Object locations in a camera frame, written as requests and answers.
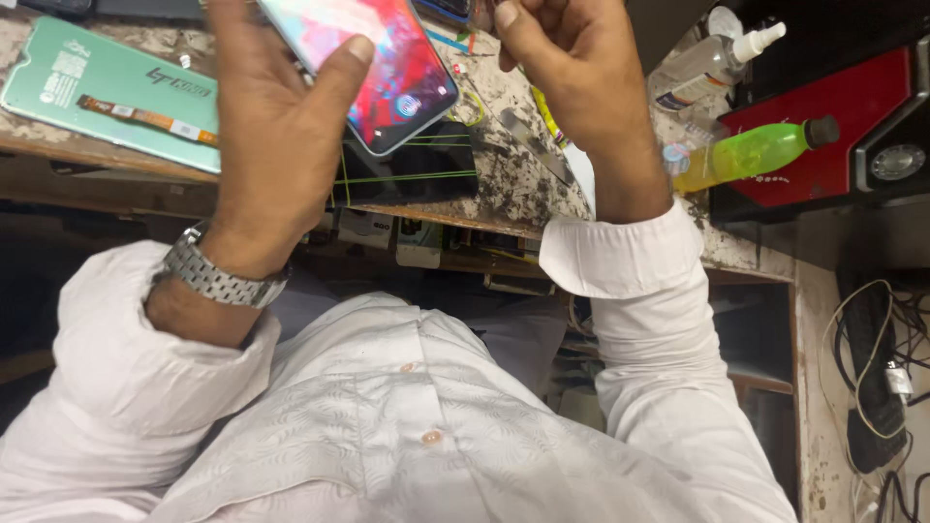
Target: yellow drink bottle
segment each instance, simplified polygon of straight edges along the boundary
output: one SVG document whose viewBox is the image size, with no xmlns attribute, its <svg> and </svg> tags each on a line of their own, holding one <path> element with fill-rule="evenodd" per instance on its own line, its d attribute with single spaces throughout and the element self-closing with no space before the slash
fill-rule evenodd
<svg viewBox="0 0 930 523">
<path fill-rule="evenodd" d="M 681 193 L 758 176 L 787 166 L 808 149 L 840 139 L 836 119 L 827 115 L 797 124 L 770 124 L 692 151 L 687 170 L 673 180 Z"/>
</svg>

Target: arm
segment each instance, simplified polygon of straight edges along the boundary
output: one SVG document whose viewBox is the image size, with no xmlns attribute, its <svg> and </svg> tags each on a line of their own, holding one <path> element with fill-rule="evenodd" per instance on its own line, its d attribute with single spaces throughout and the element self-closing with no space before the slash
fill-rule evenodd
<svg viewBox="0 0 930 523">
<path fill-rule="evenodd" d="M 658 162 L 622 3 L 511 0 L 496 21 L 501 65 L 524 65 L 594 166 L 601 221 L 551 222 L 539 262 L 591 297 L 607 433 L 679 473 L 724 520 L 793 520 L 726 378 L 703 241 Z"/>
<path fill-rule="evenodd" d="M 257 279 L 278 272 L 323 213 L 373 46 L 347 42 L 308 94 L 282 49 L 246 22 L 243 0 L 210 7 L 223 175 L 201 249 Z M 278 322 L 175 278 L 153 287 L 167 250 L 101 253 L 62 290 L 51 383 L 0 438 L 0 521 L 142 520 L 213 422 L 267 386 Z"/>
</svg>

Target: wristwatch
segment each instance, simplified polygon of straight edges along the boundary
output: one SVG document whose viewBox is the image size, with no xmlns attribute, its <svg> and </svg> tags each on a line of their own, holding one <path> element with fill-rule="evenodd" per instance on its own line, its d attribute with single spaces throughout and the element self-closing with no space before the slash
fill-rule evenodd
<svg viewBox="0 0 930 523">
<path fill-rule="evenodd" d="M 208 227 L 208 222 L 201 221 L 184 231 L 165 256 L 166 269 L 162 275 L 176 275 L 201 296 L 214 302 L 256 309 L 267 307 L 284 290 L 291 275 L 290 262 L 280 273 L 261 280 L 223 272 L 197 247 Z"/>
</svg>

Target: white spray nozzle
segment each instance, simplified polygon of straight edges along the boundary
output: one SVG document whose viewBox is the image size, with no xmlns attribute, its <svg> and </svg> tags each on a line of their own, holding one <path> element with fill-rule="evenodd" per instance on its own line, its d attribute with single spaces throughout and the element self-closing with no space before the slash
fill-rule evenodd
<svg viewBox="0 0 930 523">
<path fill-rule="evenodd" d="M 761 55 L 766 47 L 784 36 L 787 31 L 785 22 L 779 22 L 761 31 L 750 31 L 733 41 L 733 54 L 737 60 L 745 63 Z"/>
</svg>

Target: white shirt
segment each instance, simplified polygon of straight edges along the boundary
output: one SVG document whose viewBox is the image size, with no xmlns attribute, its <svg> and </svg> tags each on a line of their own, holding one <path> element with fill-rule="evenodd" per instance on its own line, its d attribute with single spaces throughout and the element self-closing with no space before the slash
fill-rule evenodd
<svg viewBox="0 0 930 523">
<path fill-rule="evenodd" d="M 606 435 L 554 414 L 456 318 L 386 294 L 277 347 L 268 313 L 244 351 L 154 330 L 143 302 L 167 249 L 101 253 L 62 290 L 51 384 L 0 439 L 0 520 L 795 520 L 677 203 L 546 228 L 543 268 L 594 298 Z"/>
</svg>

